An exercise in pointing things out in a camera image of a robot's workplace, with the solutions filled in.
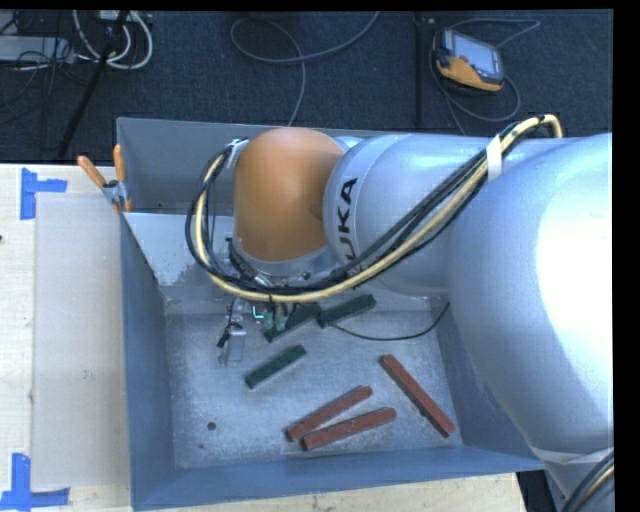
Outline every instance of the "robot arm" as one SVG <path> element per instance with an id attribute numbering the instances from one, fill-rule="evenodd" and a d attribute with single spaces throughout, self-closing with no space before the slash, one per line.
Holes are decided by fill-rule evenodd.
<path id="1" fill-rule="evenodd" d="M 525 137 L 541 126 L 552 137 Z M 232 152 L 205 173 L 186 226 L 217 286 L 253 303 L 365 282 L 447 294 L 472 360 L 564 494 L 611 491 L 611 134 L 565 139 L 550 115 L 493 141 L 267 131 L 237 159 L 225 269 L 203 227 Z"/>

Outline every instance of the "bin floor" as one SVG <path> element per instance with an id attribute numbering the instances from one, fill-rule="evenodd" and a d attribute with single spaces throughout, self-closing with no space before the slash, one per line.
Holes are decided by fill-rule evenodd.
<path id="1" fill-rule="evenodd" d="M 340 326 L 376 337 L 402 336 L 424 330 L 437 316 L 428 303 L 422 310 L 385 310 L 393 304 L 393 294 L 376 293 L 375 310 L 345 319 Z M 381 294 L 386 305 L 380 303 Z M 180 468 L 462 443 L 458 430 L 442 437 L 379 362 L 393 354 L 457 425 L 435 331 L 411 340 L 370 341 L 309 322 L 269 343 L 249 314 L 243 325 L 247 335 L 242 360 L 223 366 L 216 346 L 226 325 L 223 315 L 169 314 L 166 322 L 175 461 Z M 305 356 L 249 389 L 244 380 L 248 373 L 298 344 L 307 351 Z M 382 407 L 395 408 L 397 418 L 308 452 L 299 441 L 287 440 L 287 427 L 360 385 L 371 386 L 373 395 L 327 425 Z"/>

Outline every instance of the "cable bundle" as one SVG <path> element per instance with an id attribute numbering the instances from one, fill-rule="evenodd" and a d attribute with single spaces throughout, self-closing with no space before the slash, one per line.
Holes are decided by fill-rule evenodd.
<path id="1" fill-rule="evenodd" d="M 532 117 L 519 123 L 512 123 L 500 133 L 502 155 L 507 154 L 525 133 L 542 125 L 550 127 L 554 137 L 562 137 L 560 123 L 554 115 Z M 225 164 L 236 143 L 227 145 L 205 169 L 202 185 L 187 213 L 185 236 L 191 254 L 218 287 L 253 302 L 313 302 L 353 289 L 376 277 L 433 240 L 478 192 L 486 181 L 489 167 L 486 152 L 479 152 L 427 195 L 366 251 L 335 269 L 329 277 L 301 287 L 270 286 L 267 282 L 261 281 L 259 273 L 251 271 L 250 265 L 246 262 L 238 275 L 225 273 L 213 255 L 212 228 L 208 225 L 209 195 L 216 178 L 226 167 Z M 419 228 L 429 215 L 432 216 Z M 396 238 L 391 246 L 372 262 L 367 263 L 367 260 L 380 252 L 382 246 L 394 236 Z"/>

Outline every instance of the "white cable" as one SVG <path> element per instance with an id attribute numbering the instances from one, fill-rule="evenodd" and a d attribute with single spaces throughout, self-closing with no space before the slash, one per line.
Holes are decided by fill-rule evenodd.
<path id="1" fill-rule="evenodd" d="M 72 15 L 73 15 L 73 21 L 75 23 L 76 26 L 76 30 L 78 31 L 78 34 L 80 35 L 80 39 L 82 40 L 82 43 L 84 44 L 84 46 L 87 48 L 87 50 L 89 51 L 89 53 L 91 53 L 95 59 L 99 60 L 100 59 L 100 54 L 96 51 L 96 49 L 91 46 L 91 44 L 89 43 L 89 41 L 87 40 L 87 37 L 85 36 L 84 32 L 82 31 L 82 27 L 80 26 L 80 20 L 78 19 L 78 10 L 77 9 L 73 9 L 72 10 Z M 140 69 L 143 66 L 145 66 L 149 60 L 151 60 L 151 56 L 153 55 L 153 37 L 151 36 L 151 31 L 149 30 L 149 27 L 147 26 L 147 24 L 144 22 L 144 20 L 140 17 L 140 15 L 135 12 L 135 11 L 131 11 L 129 16 L 131 16 L 131 18 L 140 25 L 140 27 L 142 28 L 142 30 L 145 33 L 145 38 L 147 40 L 147 53 L 144 56 L 144 58 L 140 61 L 137 62 L 135 64 L 120 64 L 117 61 L 123 59 L 131 50 L 131 34 L 129 33 L 129 30 L 127 29 L 126 26 L 123 26 L 122 29 L 125 33 L 125 36 L 127 38 L 127 45 L 126 48 L 120 52 L 119 55 L 116 55 L 115 57 L 111 57 L 110 59 L 107 59 L 107 65 L 109 67 L 112 67 L 114 69 L 122 69 L 125 71 L 129 71 L 129 70 L 134 70 L 134 69 Z M 92 60 L 93 62 L 97 62 L 97 60 L 91 59 L 91 57 L 87 57 L 85 55 L 78 55 L 79 58 L 81 59 L 85 59 L 85 60 Z"/>

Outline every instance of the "yellow cable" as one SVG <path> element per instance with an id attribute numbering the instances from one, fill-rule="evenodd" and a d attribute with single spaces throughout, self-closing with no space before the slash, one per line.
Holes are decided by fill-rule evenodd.
<path id="1" fill-rule="evenodd" d="M 579 510 L 580 507 L 582 507 L 582 505 L 584 505 L 587 502 L 587 500 L 591 497 L 591 495 L 594 494 L 600 487 L 602 487 L 602 484 L 605 481 L 607 481 L 611 476 L 613 476 L 614 472 L 615 472 L 614 466 L 611 466 L 609 469 L 607 469 L 607 471 L 605 471 L 603 475 L 600 478 L 598 478 L 598 480 L 596 480 L 591 486 L 591 488 L 585 493 L 584 497 L 580 500 L 580 503 L 576 505 L 576 510 Z"/>
<path id="2" fill-rule="evenodd" d="M 501 141 L 501 151 L 504 153 L 506 149 L 513 144 L 517 137 L 519 137 L 525 131 L 539 125 L 539 124 L 551 124 L 554 132 L 554 136 L 557 138 L 562 137 L 562 129 L 560 127 L 560 123 L 556 116 L 554 115 L 545 115 L 542 117 L 533 117 L 527 119 L 517 126 L 515 126 Z M 207 175 L 204 178 L 206 182 L 211 174 L 213 173 L 216 162 L 219 162 L 219 157 L 216 161 L 211 165 Z M 249 290 L 243 290 L 234 285 L 231 285 L 219 278 L 216 275 L 209 274 L 209 277 L 213 280 L 213 282 L 220 287 L 222 290 L 231 293 L 237 297 L 253 301 L 253 302 L 313 302 L 320 299 L 324 299 L 330 297 L 331 295 L 335 295 L 337 293 L 346 291 L 348 289 L 353 288 L 366 281 L 367 279 L 379 274 L 389 265 L 395 263 L 399 258 L 404 256 L 407 252 L 409 252 L 415 245 L 420 243 L 423 239 L 425 239 L 431 232 L 433 232 L 439 225 L 441 221 L 444 221 L 447 216 L 452 213 L 455 208 L 460 204 L 460 202 L 469 194 L 473 188 L 484 178 L 485 174 L 488 171 L 488 163 L 486 160 L 482 161 L 476 171 L 470 176 L 470 178 L 452 195 L 451 199 L 449 199 L 444 206 L 438 210 L 438 212 L 431 218 L 429 221 L 412 237 L 407 239 L 402 243 L 395 251 L 381 259 L 380 261 L 374 263 L 370 267 L 367 267 L 365 270 L 359 272 L 358 274 L 346 279 L 345 281 L 338 283 L 333 286 L 329 286 L 322 290 L 317 290 L 313 292 L 304 292 L 296 295 L 279 295 L 279 294 L 267 294 L 262 292 L 254 292 Z M 203 192 L 198 198 L 198 202 L 196 204 L 196 212 L 194 215 L 195 219 L 195 233 L 196 233 L 196 247 L 198 254 L 207 264 L 209 264 L 209 259 L 207 253 L 204 248 L 204 242 L 202 240 L 202 233 L 199 229 L 199 225 L 202 220 L 202 212 L 204 209 L 204 199 L 206 197 L 206 193 Z"/>

